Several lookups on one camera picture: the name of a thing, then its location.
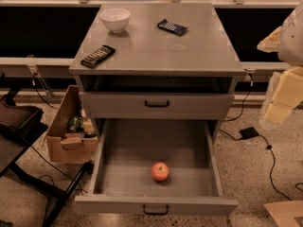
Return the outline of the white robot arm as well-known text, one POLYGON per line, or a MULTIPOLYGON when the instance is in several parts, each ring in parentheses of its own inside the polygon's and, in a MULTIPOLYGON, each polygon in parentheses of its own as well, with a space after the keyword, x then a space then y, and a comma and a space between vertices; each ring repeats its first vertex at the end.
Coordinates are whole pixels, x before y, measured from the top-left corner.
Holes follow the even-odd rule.
POLYGON ((259 42, 257 50, 276 52, 290 65, 283 73, 274 72, 268 84, 259 124, 265 130, 280 127, 303 102, 303 4, 300 3, 283 24, 259 42))

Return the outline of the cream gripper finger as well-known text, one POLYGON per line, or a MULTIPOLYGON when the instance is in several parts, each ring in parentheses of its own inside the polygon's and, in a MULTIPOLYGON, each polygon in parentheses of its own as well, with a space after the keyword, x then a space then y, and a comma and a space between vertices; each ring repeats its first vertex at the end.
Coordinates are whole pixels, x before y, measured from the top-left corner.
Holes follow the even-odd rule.
POLYGON ((270 126, 281 126, 293 109, 302 102, 303 68, 292 67, 279 76, 263 121, 270 126))
POLYGON ((257 50, 272 53, 277 52, 279 47, 279 35, 281 27, 276 28, 271 34, 269 34, 265 39, 260 41, 257 45, 257 50))

